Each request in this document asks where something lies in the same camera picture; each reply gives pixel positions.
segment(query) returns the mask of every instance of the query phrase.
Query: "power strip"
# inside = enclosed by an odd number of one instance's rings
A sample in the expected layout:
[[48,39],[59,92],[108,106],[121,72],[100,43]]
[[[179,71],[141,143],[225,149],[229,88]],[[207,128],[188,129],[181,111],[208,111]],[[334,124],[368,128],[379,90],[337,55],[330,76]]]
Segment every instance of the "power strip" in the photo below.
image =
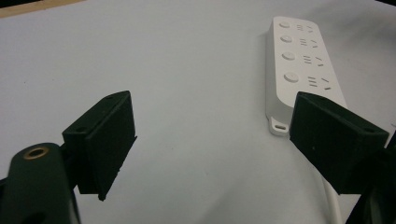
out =
[[289,135],[298,91],[347,107],[318,26],[312,21],[275,17],[267,35],[265,107],[270,132]]

